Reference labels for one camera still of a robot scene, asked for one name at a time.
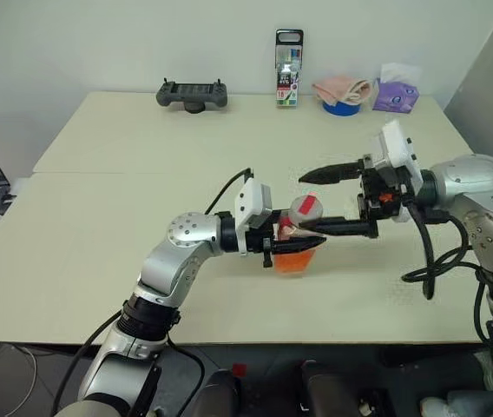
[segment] blue tape roll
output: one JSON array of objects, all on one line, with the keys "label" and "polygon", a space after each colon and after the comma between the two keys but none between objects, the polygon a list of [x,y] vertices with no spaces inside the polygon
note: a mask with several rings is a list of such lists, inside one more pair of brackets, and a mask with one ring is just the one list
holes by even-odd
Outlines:
[{"label": "blue tape roll", "polygon": [[335,116],[352,116],[358,113],[360,110],[360,104],[351,106],[349,104],[337,102],[336,105],[330,106],[328,103],[324,102],[324,110]]}]

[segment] pink cloth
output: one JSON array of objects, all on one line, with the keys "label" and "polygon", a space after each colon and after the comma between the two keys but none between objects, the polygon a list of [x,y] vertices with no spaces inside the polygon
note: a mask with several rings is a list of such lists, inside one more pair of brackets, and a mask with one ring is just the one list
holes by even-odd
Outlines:
[{"label": "pink cloth", "polygon": [[333,76],[312,85],[318,97],[334,106],[337,102],[356,106],[371,94],[368,81],[350,76]]}]

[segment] game controller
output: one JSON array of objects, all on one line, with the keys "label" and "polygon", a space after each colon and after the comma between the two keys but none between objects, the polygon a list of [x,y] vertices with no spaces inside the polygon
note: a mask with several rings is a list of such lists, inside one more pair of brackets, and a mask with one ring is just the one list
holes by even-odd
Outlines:
[{"label": "game controller", "polygon": [[163,84],[156,93],[156,101],[163,107],[172,102],[183,102],[189,113],[201,113],[206,103],[214,103],[218,107],[227,105],[227,87],[218,78],[213,84],[178,84],[163,79]]}]

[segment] tissue box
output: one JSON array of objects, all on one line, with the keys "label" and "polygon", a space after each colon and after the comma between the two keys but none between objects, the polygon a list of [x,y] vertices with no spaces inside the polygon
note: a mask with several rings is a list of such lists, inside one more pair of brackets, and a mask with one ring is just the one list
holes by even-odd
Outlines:
[{"label": "tissue box", "polygon": [[374,102],[374,110],[394,111],[396,113],[411,113],[417,102],[418,89],[401,82],[377,82],[378,96]]}]

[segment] white table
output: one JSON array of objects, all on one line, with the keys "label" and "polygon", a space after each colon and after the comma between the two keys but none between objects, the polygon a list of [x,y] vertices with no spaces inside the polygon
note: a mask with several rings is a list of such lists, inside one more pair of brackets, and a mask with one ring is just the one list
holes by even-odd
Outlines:
[{"label": "white table", "polygon": [[[152,100],[136,94],[90,95],[36,165],[38,171],[51,172],[34,174],[0,223],[0,341],[82,343],[130,295],[144,257],[172,218],[203,211],[238,168],[255,167],[257,177],[272,187],[275,208],[315,190],[327,214],[355,216],[357,181],[313,187],[294,179],[322,163],[361,156],[369,150],[369,136],[391,118],[369,112],[358,120],[338,119],[308,103],[272,116],[267,96],[233,97],[224,115],[199,118],[168,113]],[[264,140],[254,137],[249,148],[245,143],[253,130],[262,135],[266,129],[243,119],[265,114],[260,110],[265,106],[269,114],[259,124],[268,134]],[[115,108],[118,120],[113,119]],[[245,115],[235,114],[237,108]],[[174,123],[164,122],[164,115]],[[274,117],[301,123],[297,129],[285,127],[293,137],[279,137]],[[414,113],[402,119],[424,167],[469,152],[430,98],[422,97]],[[129,132],[128,149],[115,139],[116,129]],[[101,130],[111,145],[99,145]],[[200,139],[194,139],[195,131]],[[286,152],[285,143],[305,145],[302,152],[295,146]],[[181,160],[193,165],[177,167],[174,161],[172,167],[163,158],[177,149]],[[216,149],[221,164],[207,163],[207,153]],[[130,163],[133,158],[136,164]],[[147,164],[149,158],[157,163]],[[200,165],[204,174],[195,175]],[[80,172],[86,170],[98,173]],[[220,209],[232,207],[236,191],[222,199]],[[424,262],[415,226],[391,221],[379,226],[377,240],[331,239],[318,249],[304,277],[263,269],[260,255],[228,254],[207,261],[181,308],[175,341],[475,341],[472,273],[454,270],[438,279],[436,298],[426,301],[420,285],[399,280]],[[449,226],[431,232],[438,253],[458,244]]]}]

